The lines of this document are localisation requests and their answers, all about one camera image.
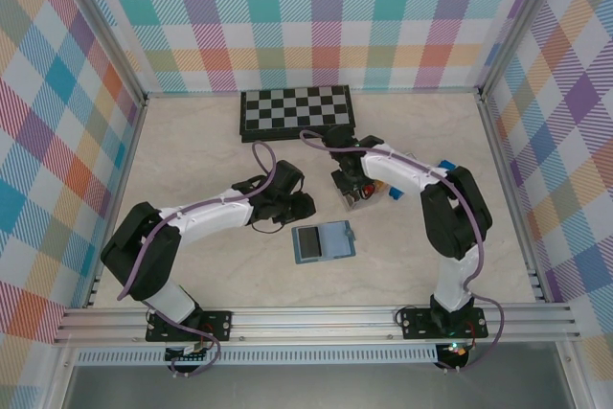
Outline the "right aluminium floor rail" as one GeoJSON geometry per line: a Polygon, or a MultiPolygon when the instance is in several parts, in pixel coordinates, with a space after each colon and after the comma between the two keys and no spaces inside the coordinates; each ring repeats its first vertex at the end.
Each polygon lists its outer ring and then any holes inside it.
{"type": "Polygon", "coordinates": [[[534,297],[538,303],[550,302],[551,292],[547,285],[547,281],[543,281],[541,277],[541,265],[535,252],[528,223],[522,214],[519,195],[515,189],[511,168],[507,163],[503,151],[502,140],[496,130],[486,99],[480,93],[477,93],[475,95],[475,101],[488,139],[488,145],[493,156],[495,168],[501,182],[507,207],[510,212],[513,229],[518,238],[519,247],[533,288],[534,297]]]}

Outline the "black silver chessboard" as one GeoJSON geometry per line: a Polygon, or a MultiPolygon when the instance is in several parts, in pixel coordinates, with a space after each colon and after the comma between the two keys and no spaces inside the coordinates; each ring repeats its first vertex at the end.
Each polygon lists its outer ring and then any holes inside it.
{"type": "Polygon", "coordinates": [[[347,85],[240,94],[239,135],[243,143],[295,140],[304,129],[324,134],[337,125],[355,127],[347,85]]]}

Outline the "aluminium floor rail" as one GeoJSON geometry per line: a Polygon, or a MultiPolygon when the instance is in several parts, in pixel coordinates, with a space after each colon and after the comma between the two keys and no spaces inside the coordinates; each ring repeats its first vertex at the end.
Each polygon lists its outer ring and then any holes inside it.
{"type": "Polygon", "coordinates": [[[475,95],[475,101],[488,139],[488,145],[493,156],[495,168],[501,182],[507,207],[510,212],[513,229],[518,238],[519,247],[533,288],[534,297],[538,303],[550,302],[551,292],[547,285],[547,281],[543,281],[541,277],[541,265],[535,252],[528,223],[522,214],[519,195],[515,189],[511,168],[507,163],[503,151],[502,140],[496,130],[486,99],[480,93],[477,93],[475,95]]]}
{"type": "Polygon", "coordinates": [[[125,159],[123,162],[123,168],[121,170],[121,176],[118,182],[118,189],[111,201],[109,217],[106,223],[106,227],[104,229],[101,248],[96,253],[96,256],[92,260],[91,265],[89,267],[87,278],[85,279],[85,289],[81,293],[79,297],[79,302],[77,303],[78,308],[88,308],[91,307],[93,304],[92,298],[94,297],[94,285],[99,281],[103,271],[103,264],[101,262],[101,251],[112,237],[115,229],[115,224],[118,221],[121,204],[125,195],[125,188],[128,182],[130,170],[134,161],[138,143],[140,141],[141,133],[147,116],[148,102],[148,95],[144,95],[143,100],[139,103],[139,107],[136,113],[137,117],[135,121],[134,130],[130,142],[128,144],[128,149],[126,151],[125,159]]]}
{"type": "MultiPolygon", "coordinates": [[[[357,89],[350,88],[352,95],[392,95],[392,94],[417,94],[417,95],[451,95],[451,94],[470,94],[478,95],[479,89],[473,87],[440,87],[440,88],[401,88],[401,89],[357,89]]],[[[225,92],[149,92],[149,99],[168,99],[168,98],[213,98],[213,97],[237,97],[240,91],[225,92]]]]}

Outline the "dark grey credit card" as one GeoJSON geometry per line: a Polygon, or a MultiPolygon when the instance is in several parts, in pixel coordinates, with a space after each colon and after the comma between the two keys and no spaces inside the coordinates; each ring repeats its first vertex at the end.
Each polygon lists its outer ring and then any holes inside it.
{"type": "Polygon", "coordinates": [[[322,256],[319,230],[317,227],[303,227],[297,230],[300,257],[302,260],[317,259],[322,256]]]}

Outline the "clear plastic card box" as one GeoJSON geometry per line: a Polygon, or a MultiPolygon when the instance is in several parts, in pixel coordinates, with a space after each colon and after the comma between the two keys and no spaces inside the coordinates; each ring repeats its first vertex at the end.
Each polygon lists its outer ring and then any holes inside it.
{"type": "MultiPolygon", "coordinates": [[[[369,179],[369,183],[368,184],[375,183],[375,181],[376,180],[369,179]]],[[[344,204],[345,208],[348,211],[356,211],[356,210],[365,208],[367,206],[374,205],[384,194],[387,193],[387,191],[389,189],[388,185],[386,184],[386,187],[383,190],[381,190],[379,192],[375,192],[373,194],[373,196],[370,199],[368,199],[368,200],[363,200],[359,196],[359,200],[357,202],[347,202],[346,199],[343,197],[343,193],[345,193],[345,192],[340,192],[337,189],[336,186],[335,186],[335,188],[338,191],[339,196],[341,197],[342,203],[344,204]]]]}

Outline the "left small circuit board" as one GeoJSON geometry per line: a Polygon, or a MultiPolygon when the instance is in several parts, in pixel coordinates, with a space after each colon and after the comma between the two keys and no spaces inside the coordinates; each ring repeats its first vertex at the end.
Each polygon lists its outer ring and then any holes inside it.
{"type": "Polygon", "coordinates": [[[201,363],[210,358],[207,348],[198,348],[195,345],[182,347],[168,347],[165,349],[164,360],[168,362],[201,363]]]}

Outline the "back aluminium floor rail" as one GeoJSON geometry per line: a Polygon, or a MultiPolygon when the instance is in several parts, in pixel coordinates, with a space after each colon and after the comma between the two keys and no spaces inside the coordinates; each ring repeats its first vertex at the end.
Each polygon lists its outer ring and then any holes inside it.
{"type": "MultiPolygon", "coordinates": [[[[479,89],[473,87],[440,87],[440,88],[401,88],[401,89],[357,89],[350,88],[352,95],[392,95],[392,94],[417,94],[417,95],[451,95],[451,94],[470,94],[478,95],[479,89]]],[[[168,98],[213,98],[213,97],[237,97],[240,91],[225,92],[149,92],[149,99],[168,99],[168,98]]]]}

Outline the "aluminium frame post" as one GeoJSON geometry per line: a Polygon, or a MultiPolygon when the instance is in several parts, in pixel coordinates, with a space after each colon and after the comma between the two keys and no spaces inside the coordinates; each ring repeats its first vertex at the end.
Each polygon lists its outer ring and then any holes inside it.
{"type": "Polygon", "coordinates": [[[119,77],[125,84],[131,96],[142,107],[147,105],[147,94],[133,72],[125,53],[102,14],[102,10],[96,0],[76,0],[82,11],[82,15],[90,26],[93,34],[99,40],[109,56],[109,60],[115,66],[119,77]]]}
{"type": "Polygon", "coordinates": [[[503,0],[498,17],[481,53],[480,71],[475,78],[478,100],[488,98],[511,61],[519,42],[532,25],[544,0],[503,0]]]}

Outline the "blue card holder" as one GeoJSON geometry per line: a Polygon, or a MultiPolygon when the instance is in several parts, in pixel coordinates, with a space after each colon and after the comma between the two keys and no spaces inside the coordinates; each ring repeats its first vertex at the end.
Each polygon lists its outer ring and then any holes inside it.
{"type": "Polygon", "coordinates": [[[291,229],[294,259],[297,264],[334,261],[354,257],[355,235],[347,220],[339,220],[315,225],[298,226],[291,229]],[[317,227],[321,242],[322,256],[317,259],[302,260],[300,257],[297,230],[303,227],[317,227]]]}

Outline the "left aluminium frame post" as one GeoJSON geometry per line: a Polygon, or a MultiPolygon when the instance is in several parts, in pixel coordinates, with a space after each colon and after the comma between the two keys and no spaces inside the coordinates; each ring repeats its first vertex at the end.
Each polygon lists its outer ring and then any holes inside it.
{"type": "Polygon", "coordinates": [[[109,56],[109,60],[115,66],[119,77],[125,84],[131,96],[142,107],[147,105],[147,94],[133,72],[125,53],[102,14],[102,10],[96,0],[76,0],[82,11],[82,15],[90,26],[93,34],[99,40],[109,56]]]}

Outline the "aluminium front rail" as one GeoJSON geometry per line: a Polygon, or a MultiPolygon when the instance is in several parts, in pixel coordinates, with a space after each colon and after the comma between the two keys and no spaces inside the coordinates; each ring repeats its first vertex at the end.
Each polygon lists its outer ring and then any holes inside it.
{"type": "MultiPolygon", "coordinates": [[[[394,307],[235,307],[231,345],[357,345],[400,343],[394,307]]],[[[502,342],[580,340],[565,304],[504,306],[502,342]]],[[[147,310],[76,308],[65,312],[54,344],[65,347],[145,345],[147,310]]]]}

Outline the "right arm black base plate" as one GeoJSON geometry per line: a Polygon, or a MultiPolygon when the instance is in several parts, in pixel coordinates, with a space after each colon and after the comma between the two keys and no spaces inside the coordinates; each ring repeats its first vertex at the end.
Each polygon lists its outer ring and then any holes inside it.
{"type": "Polygon", "coordinates": [[[487,338],[488,326],[484,311],[471,307],[453,319],[437,316],[431,308],[405,307],[396,320],[404,339],[487,338]]]}

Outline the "right aluminium frame post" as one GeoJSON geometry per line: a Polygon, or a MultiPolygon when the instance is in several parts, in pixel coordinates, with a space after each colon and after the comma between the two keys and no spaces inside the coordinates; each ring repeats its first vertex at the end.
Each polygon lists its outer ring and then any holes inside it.
{"type": "Polygon", "coordinates": [[[511,61],[519,42],[532,25],[544,0],[503,0],[498,17],[481,53],[480,71],[475,78],[478,100],[488,98],[511,61]]]}

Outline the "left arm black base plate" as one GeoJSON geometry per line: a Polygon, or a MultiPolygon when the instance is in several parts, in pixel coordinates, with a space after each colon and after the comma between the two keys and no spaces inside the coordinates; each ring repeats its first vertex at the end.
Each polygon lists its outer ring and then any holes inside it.
{"type": "Polygon", "coordinates": [[[197,329],[214,336],[218,341],[225,342],[230,338],[233,312],[229,310],[202,310],[197,307],[182,323],[183,328],[173,326],[162,316],[150,310],[146,316],[147,342],[195,342],[202,339],[198,333],[187,331],[197,329]]]}

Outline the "left aluminium floor rail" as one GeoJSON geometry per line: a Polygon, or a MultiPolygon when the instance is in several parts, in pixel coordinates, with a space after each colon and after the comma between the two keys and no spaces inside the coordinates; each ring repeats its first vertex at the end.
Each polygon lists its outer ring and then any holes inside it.
{"type": "Polygon", "coordinates": [[[134,130],[130,142],[128,144],[128,149],[126,151],[125,159],[123,162],[123,168],[121,170],[121,176],[118,182],[118,189],[111,201],[109,217],[106,223],[106,227],[104,229],[101,248],[96,253],[96,256],[92,260],[91,265],[89,267],[87,278],[85,279],[85,289],[81,293],[79,297],[79,302],[77,303],[78,308],[88,308],[91,307],[93,304],[92,298],[94,297],[94,285],[99,281],[103,271],[103,264],[101,262],[101,251],[112,237],[115,229],[115,224],[118,221],[121,204],[125,195],[125,188],[128,182],[130,170],[134,161],[138,143],[140,141],[141,133],[147,116],[148,102],[148,95],[144,95],[143,100],[139,103],[139,107],[136,113],[137,117],[135,121],[134,130]]]}

